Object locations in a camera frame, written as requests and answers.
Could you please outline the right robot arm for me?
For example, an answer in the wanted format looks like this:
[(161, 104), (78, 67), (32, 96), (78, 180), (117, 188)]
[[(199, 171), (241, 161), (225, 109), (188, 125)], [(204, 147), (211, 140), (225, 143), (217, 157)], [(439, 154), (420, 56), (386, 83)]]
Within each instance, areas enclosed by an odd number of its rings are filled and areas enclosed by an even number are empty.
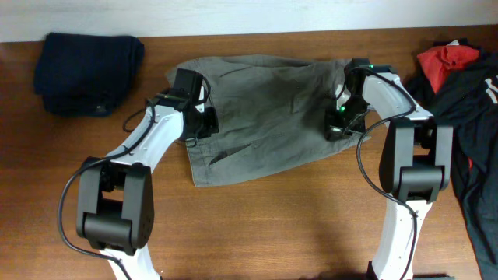
[(418, 105), (389, 65), (354, 58), (344, 74), (325, 113), (325, 138), (357, 136), (362, 143), (375, 128), (388, 129), (378, 167), (380, 183), (365, 179), (387, 200), (380, 245), (365, 277), (412, 279), (423, 221), (450, 181), (453, 128)]

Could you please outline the grey shorts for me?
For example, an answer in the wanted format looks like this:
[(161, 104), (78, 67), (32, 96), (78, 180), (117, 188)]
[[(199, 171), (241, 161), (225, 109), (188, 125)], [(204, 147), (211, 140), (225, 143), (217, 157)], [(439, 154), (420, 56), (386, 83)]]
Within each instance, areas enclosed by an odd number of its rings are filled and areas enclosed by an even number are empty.
[(180, 63), (211, 86), (219, 130), (188, 148), (197, 187), (238, 184), (333, 156), (360, 134), (327, 140), (325, 112), (345, 81), (348, 59), (269, 55), (203, 57)]

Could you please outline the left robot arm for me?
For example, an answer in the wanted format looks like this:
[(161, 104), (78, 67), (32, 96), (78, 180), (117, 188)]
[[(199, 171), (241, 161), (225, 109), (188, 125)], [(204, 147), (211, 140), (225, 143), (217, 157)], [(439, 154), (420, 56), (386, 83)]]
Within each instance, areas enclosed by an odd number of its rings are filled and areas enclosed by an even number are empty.
[(214, 107), (150, 100), (128, 138), (104, 158), (89, 157), (80, 174), (76, 231), (111, 264), (118, 279), (158, 279), (147, 243), (154, 223), (152, 174), (176, 141), (218, 132)]

